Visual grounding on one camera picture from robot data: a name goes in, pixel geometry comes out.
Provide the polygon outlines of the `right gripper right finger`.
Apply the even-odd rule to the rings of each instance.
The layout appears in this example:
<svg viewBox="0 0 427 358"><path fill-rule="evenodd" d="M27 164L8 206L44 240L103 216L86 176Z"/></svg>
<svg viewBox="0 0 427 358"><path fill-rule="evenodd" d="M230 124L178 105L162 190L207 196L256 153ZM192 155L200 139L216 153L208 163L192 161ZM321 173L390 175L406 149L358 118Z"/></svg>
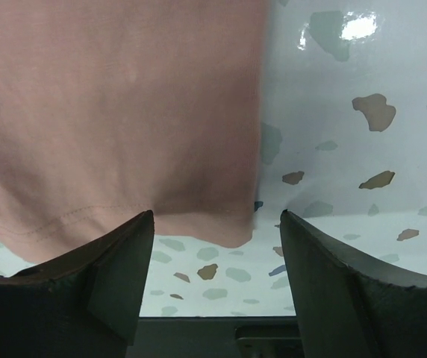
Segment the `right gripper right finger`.
<svg viewBox="0 0 427 358"><path fill-rule="evenodd" d="M306 357L427 357L427 275L376 259L287 210L280 234Z"/></svg>

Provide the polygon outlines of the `pink t shirt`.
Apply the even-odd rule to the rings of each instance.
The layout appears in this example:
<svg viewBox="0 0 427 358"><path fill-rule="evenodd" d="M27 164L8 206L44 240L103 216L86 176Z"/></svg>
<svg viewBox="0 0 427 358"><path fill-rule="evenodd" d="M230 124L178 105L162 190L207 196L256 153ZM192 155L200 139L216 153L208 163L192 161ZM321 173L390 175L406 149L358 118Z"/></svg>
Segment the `pink t shirt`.
<svg viewBox="0 0 427 358"><path fill-rule="evenodd" d="M0 242L50 260L150 210L252 238L268 1L0 1Z"/></svg>

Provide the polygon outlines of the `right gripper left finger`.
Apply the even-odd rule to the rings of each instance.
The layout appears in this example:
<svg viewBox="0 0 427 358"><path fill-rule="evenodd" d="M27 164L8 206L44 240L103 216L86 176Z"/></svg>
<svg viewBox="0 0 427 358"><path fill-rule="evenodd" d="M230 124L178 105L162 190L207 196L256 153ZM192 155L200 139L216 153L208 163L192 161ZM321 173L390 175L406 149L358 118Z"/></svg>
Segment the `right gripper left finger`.
<svg viewBox="0 0 427 358"><path fill-rule="evenodd" d="M123 357L154 241L145 211L59 257L0 276L0 357Z"/></svg>

